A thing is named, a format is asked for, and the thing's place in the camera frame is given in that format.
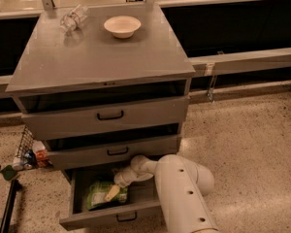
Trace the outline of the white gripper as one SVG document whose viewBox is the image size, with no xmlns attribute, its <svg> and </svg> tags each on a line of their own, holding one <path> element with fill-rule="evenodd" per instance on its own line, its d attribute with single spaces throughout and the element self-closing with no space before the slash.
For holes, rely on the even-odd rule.
<svg viewBox="0 0 291 233">
<path fill-rule="evenodd" d="M 144 182 L 150 180 L 153 177 L 150 173 L 138 173 L 135 172 L 130 166 L 125 167 L 114 175 L 114 185 L 105 196 L 106 202 L 111 202 L 115 196 L 119 193 L 120 188 L 129 186 L 134 182 Z"/>
</svg>

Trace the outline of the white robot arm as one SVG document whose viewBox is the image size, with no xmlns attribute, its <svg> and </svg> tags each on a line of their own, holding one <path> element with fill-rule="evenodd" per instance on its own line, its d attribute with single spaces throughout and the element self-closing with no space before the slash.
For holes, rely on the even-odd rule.
<svg viewBox="0 0 291 233">
<path fill-rule="evenodd" d="M 219 233 L 204 197 L 214 189 L 211 171 L 189 159 L 168 154 L 154 161 L 135 156 L 130 165 L 114 175 L 105 201 L 133 182 L 154 178 L 168 233 Z"/>
</svg>

